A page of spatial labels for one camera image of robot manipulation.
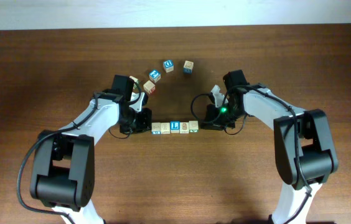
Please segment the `green V wooden block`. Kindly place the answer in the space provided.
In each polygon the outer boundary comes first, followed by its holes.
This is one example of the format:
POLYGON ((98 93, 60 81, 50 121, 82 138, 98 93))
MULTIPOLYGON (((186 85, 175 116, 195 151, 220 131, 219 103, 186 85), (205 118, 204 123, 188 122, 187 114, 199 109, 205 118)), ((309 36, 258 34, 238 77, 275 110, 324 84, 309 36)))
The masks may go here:
POLYGON ((199 131, 199 122, 198 121, 189 121, 189 132, 197 133, 199 131))

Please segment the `red three wooden block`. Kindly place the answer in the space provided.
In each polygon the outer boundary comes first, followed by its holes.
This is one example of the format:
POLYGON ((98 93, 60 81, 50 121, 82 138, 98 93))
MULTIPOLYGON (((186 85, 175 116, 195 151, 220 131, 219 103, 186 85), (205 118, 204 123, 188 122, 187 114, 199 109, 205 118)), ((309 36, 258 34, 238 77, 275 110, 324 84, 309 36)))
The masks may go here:
POLYGON ((161 130, 161 134, 170 134, 171 133, 171 124, 170 123, 161 123, 160 130, 161 130))

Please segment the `yellow O wooden block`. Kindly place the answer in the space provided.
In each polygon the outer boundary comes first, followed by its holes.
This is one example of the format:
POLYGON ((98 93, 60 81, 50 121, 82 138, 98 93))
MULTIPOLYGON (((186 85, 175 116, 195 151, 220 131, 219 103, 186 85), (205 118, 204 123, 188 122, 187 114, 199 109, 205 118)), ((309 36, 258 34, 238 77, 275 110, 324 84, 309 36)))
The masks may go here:
POLYGON ((180 131, 181 134, 189 134, 189 122, 180 122, 180 131))

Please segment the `blue L wooden block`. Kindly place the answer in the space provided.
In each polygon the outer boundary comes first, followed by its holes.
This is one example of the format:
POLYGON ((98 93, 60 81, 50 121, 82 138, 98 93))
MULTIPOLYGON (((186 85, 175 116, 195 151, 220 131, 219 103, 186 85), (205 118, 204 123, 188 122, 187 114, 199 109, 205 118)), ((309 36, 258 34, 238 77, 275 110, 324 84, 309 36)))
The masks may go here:
POLYGON ((180 122, 179 121, 171 121, 170 122, 170 132, 171 133, 180 133, 180 122))

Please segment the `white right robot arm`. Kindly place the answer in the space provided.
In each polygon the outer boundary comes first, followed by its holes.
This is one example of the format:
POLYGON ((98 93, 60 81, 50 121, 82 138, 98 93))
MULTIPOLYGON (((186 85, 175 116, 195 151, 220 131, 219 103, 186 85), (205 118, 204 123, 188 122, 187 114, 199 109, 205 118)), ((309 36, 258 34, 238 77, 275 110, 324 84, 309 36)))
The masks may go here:
POLYGON ((258 118, 274 134, 275 163, 283 181, 268 223, 305 223, 311 203, 339 166, 326 114, 278 98, 262 84, 231 85, 207 93, 211 103, 202 129, 226 130, 238 118, 258 118))

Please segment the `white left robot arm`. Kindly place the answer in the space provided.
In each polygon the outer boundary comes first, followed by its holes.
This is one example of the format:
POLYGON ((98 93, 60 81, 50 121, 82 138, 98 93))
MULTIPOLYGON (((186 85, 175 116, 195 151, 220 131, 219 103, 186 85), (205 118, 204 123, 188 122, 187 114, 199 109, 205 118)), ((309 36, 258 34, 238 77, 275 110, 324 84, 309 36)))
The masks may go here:
POLYGON ((58 131, 42 131, 27 155, 34 156, 30 195, 65 223, 104 223, 91 196, 95 187, 95 145, 119 124, 126 137, 150 130, 145 92, 105 90, 58 131))

